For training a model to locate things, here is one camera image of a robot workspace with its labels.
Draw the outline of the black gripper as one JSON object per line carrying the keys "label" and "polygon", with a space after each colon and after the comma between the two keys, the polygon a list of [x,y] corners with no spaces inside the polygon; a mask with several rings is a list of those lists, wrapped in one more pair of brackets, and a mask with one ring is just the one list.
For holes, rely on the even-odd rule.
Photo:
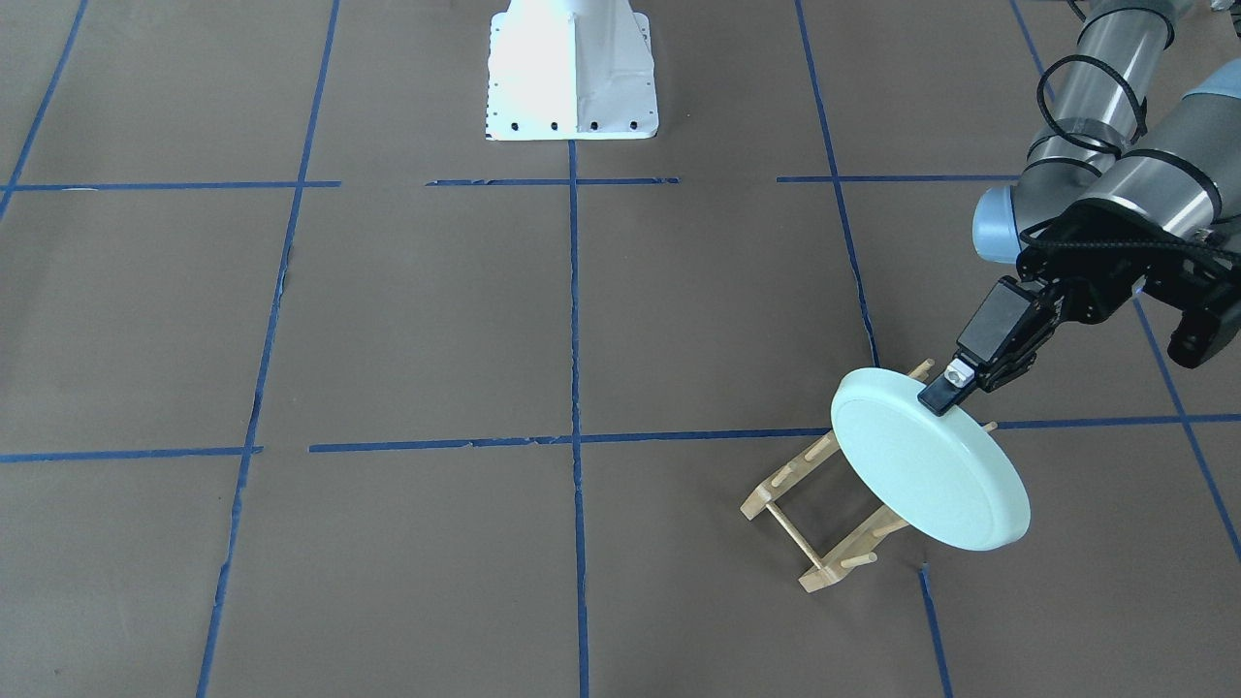
{"label": "black gripper", "polygon": [[1100,324],[1133,296],[1164,230],[1116,202],[1087,199],[1018,233],[1019,282],[997,281],[957,337],[952,361],[917,395],[936,416],[1028,373],[1060,323]]}

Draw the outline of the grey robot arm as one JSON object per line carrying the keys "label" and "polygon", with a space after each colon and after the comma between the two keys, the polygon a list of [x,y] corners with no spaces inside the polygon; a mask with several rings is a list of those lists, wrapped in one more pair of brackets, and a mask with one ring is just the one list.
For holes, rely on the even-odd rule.
{"label": "grey robot arm", "polygon": [[1167,344],[1179,366],[1201,366],[1239,335],[1239,62],[1147,120],[1153,75],[1190,7],[1091,2],[1076,51],[1042,71],[1028,166],[980,196],[973,217],[975,253],[1015,274],[920,392],[930,412],[997,392],[1059,325],[1100,324],[1138,291],[1180,312]]}

